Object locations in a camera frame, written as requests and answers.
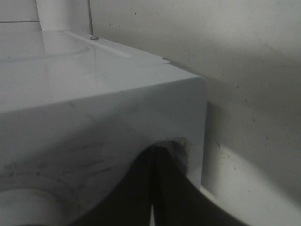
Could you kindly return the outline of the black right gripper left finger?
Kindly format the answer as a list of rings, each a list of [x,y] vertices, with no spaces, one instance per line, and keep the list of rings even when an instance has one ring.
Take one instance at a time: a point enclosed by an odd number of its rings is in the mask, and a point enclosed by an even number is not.
[[[148,226],[151,221],[153,152],[143,151],[119,184],[71,226]]]

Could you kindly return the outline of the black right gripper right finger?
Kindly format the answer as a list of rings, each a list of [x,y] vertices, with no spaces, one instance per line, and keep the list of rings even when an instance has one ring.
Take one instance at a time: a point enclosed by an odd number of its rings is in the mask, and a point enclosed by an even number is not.
[[[152,205],[157,226],[242,226],[203,195],[177,167],[166,148],[152,149]]]

